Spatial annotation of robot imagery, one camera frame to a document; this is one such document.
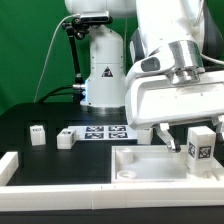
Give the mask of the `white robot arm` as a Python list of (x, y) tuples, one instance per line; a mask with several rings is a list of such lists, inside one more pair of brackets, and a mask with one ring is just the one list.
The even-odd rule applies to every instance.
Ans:
[(167, 147), (180, 146), (168, 132), (172, 124), (224, 116), (224, 70), (203, 66), (206, 33), (214, 26), (204, 0), (65, 0), (81, 17), (105, 10), (113, 16), (135, 15), (134, 62), (126, 76), (126, 118), (130, 127), (155, 127)]

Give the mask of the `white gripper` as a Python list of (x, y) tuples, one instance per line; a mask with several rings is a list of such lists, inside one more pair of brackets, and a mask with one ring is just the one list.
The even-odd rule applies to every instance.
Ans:
[(169, 133), (169, 124), (212, 118), (217, 141), (224, 142), (224, 71), (206, 72), (198, 83), (177, 86), (172, 86), (165, 75), (139, 78), (127, 91), (125, 107), (132, 129), (158, 124), (156, 133), (169, 152), (181, 151)]

